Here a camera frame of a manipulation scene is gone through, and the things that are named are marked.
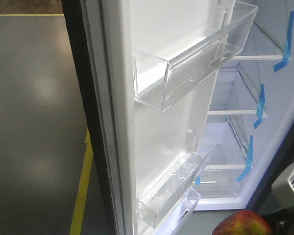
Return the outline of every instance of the concrete floor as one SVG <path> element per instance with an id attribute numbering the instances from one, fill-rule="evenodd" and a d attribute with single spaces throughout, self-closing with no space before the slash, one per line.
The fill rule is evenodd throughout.
<path id="1" fill-rule="evenodd" d="M 0 235 L 69 234 L 85 134 L 64 18 L 0 17 Z"/>

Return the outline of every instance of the blue tape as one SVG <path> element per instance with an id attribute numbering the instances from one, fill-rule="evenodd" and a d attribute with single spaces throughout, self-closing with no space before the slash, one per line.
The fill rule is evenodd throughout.
<path id="1" fill-rule="evenodd" d="M 246 157 L 246 165 L 244 171 L 241 173 L 241 175 L 237 178 L 236 181 L 242 181 L 245 176 L 250 172 L 251 166 L 253 161 L 253 136 L 250 136 L 249 146 L 247 150 L 247 157 Z"/>
<path id="2" fill-rule="evenodd" d="M 266 97 L 265 97 L 265 86 L 264 84 L 260 84 L 260 95 L 258 99 L 258 106 L 256 116 L 258 120 L 254 123 L 254 128 L 256 129 L 263 122 L 263 115 L 265 109 Z"/>
<path id="3" fill-rule="evenodd" d="M 283 52 L 283 59 L 280 63 L 273 66 L 274 72 L 279 71 L 280 69 L 284 68 L 286 65 L 289 64 L 290 56 L 291 56 L 293 24 L 294 24 L 294 11 L 291 11 L 289 16 L 288 34 L 287 34 L 287 39 L 286 39 L 285 48 Z"/>
<path id="4" fill-rule="evenodd" d="M 195 179 L 195 184 L 196 184 L 196 185 L 201 185 L 201 182 L 200 182 L 200 176 L 198 176 L 198 177 Z"/>

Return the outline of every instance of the appliance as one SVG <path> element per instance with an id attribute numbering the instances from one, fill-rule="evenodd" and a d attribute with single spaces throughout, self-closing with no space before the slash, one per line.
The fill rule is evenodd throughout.
<path id="1" fill-rule="evenodd" d="M 192 211 L 252 207 L 274 177 L 294 1 L 246 2 L 63 1 L 111 234 L 176 234 Z"/>

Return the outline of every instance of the yellow stripe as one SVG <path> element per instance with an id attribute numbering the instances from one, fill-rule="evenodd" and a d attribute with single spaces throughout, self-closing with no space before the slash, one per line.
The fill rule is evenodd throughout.
<path id="1" fill-rule="evenodd" d="M 63 14 L 0 14 L 0 16 L 64 16 Z"/>
<path id="2" fill-rule="evenodd" d="M 85 142 L 87 143 L 86 152 L 85 152 L 82 173 L 80 176 L 80 181 L 78 186 L 78 192 L 77 192 L 75 208 L 74 208 L 74 213 L 72 218 L 70 235 L 80 235 L 82 230 L 88 183 L 89 183 L 90 172 L 91 172 L 92 162 L 93 162 L 93 149 L 92 149 L 91 142 L 90 140 L 87 139 L 87 137 Z"/>

